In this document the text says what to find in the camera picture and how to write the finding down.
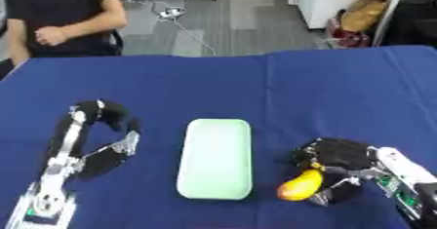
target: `power strip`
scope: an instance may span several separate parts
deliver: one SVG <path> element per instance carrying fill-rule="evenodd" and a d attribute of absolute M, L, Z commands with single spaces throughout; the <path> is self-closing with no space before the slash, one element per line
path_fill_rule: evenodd
<path fill-rule="evenodd" d="M 185 14 L 184 8 L 168 8 L 166 11 L 159 13 L 159 19 L 161 20 L 175 20 Z"/>

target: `yellow fruit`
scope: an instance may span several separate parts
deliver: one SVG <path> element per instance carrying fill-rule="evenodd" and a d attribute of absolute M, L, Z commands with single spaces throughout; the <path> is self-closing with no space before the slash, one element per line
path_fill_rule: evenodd
<path fill-rule="evenodd" d="M 287 201 L 302 201 L 313 196 L 322 185 L 323 176 L 319 171 L 305 171 L 278 189 L 278 197 Z"/>

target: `person's arm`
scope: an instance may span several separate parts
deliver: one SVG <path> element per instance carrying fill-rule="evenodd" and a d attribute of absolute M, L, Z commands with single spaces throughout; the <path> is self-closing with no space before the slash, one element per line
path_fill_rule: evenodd
<path fill-rule="evenodd" d="M 26 27 L 25 22 L 20 19 L 8 19 L 8 53 L 14 66 L 27 61 L 30 58 L 30 52 L 25 46 Z"/>
<path fill-rule="evenodd" d="M 103 12 L 91 19 L 63 27 L 47 26 L 38 29 L 37 41 L 42 45 L 56 46 L 68 39 L 118 29 L 127 24 L 120 0 L 101 0 L 101 7 Z"/>
<path fill-rule="evenodd" d="M 68 38 L 81 37 L 101 31 L 113 30 L 127 25 L 126 14 L 120 0 L 102 0 L 103 13 L 96 17 L 65 26 Z"/>

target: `person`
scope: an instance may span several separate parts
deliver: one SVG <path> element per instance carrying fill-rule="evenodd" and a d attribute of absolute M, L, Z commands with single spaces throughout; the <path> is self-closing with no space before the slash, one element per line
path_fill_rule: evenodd
<path fill-rule="evenodd" d="M 14 66 L 31 57 L 108 54 L 110 31 L 127 24 L 120 0 L 6 0 Z"/>

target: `person's hand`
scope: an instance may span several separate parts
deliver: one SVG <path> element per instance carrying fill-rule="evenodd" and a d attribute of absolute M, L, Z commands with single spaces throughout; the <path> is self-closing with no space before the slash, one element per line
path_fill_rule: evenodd
<path fill-rule="evenodd" d="M 68 40 L 62 27 L 46 26 L 35 31 L 36 41 L 44 46 L 57 46 Z"/>

